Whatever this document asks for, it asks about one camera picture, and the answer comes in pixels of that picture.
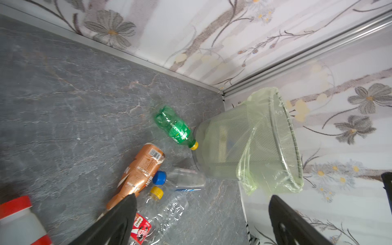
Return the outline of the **green soda bottle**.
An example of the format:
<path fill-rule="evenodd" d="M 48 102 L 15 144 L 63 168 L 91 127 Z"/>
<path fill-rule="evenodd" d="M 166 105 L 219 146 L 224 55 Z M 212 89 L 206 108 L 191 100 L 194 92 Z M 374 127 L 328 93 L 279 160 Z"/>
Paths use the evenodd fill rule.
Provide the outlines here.
<path fill-rule="evenodd" d="M 178 145 L 195 151 L 199 144 L 193 137 L 191 128 L 170 106 L 162 107 L 154 117 L 157 126 Z"/>

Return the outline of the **crushed bottle red label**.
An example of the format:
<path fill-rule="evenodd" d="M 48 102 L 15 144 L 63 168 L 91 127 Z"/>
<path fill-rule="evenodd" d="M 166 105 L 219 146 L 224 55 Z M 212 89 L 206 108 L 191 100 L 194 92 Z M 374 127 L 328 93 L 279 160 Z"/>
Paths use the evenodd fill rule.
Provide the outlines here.
<path fill-rule="evenodd" d="M 153 186 L 137 198 L 130 245 L 167 245 L 169 236 L 188 209 L 186 196 Z"/>

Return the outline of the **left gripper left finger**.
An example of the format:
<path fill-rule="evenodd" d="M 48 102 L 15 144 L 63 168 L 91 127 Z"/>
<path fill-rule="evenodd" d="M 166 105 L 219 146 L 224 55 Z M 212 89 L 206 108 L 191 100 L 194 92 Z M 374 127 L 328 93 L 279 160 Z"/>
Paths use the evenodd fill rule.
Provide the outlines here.
<path fill-rule="evenodd" d="M 72 245 L 127 245 L 137 211 L 134 194 L 126 196 L 71 242 Z"/>

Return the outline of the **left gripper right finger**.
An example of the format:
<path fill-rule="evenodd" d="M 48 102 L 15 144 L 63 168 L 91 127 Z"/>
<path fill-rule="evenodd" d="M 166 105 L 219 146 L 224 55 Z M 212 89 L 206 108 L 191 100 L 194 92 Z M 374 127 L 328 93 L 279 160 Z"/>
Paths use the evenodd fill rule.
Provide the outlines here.
<path fill-rule="evenodd" d="M 268 213 L 278 245 L 331 245 L 277 195 L 271 197 Z"/>

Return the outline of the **crushed bottle blue cap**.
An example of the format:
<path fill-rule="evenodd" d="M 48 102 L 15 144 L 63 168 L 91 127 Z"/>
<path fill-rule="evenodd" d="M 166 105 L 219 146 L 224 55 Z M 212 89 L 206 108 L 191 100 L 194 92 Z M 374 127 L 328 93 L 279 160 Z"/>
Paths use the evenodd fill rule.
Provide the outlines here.
<path fill-rule="evenodd" d="M 204 188 L 206 177 L 195 170 L 174 168 L 167 172 L 157 171 L 152 182 L 154 185 L 166 186 L 176 192 L 193 192 Z"/>

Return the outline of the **white bottle red cap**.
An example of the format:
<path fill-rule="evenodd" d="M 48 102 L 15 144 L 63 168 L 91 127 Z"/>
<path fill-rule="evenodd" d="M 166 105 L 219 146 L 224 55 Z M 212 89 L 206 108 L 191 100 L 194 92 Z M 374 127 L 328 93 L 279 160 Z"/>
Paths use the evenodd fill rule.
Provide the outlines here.
<path fill-rule="evenodd" d="M 53 242 L 38 217 L 31 211 L 28 196 L 1 204 L 2 245 L 51 245 Z"/>

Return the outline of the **mesh bin with green bag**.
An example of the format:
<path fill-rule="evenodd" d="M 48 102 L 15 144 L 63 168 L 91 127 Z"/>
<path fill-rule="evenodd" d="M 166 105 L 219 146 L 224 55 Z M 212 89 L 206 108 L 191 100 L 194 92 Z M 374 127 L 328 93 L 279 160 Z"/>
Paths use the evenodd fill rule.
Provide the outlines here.
<path fill-rule="evenodd" d="M 303 164 L 289 112 L 275 87 L 252 93 L 195 131 L 197 168 L 209 178 L 235 180 L 250 195 L 303 189 Z"/>

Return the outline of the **orange copper label bottle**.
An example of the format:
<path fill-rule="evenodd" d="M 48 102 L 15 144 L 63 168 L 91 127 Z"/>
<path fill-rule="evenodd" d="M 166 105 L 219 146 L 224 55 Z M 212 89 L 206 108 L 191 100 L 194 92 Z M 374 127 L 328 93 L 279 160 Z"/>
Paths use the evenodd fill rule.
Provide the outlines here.
<path fill-rule="evenodd" d="M 137 153 L 134 160 L 124 171 L 116 195 L 106 205 L 106 210 L 99 216 L 103 217 L 126 196 L 140 192 L 147 187 L 165 160 L 165 154 L 154 144 L 147 143 Z"/>

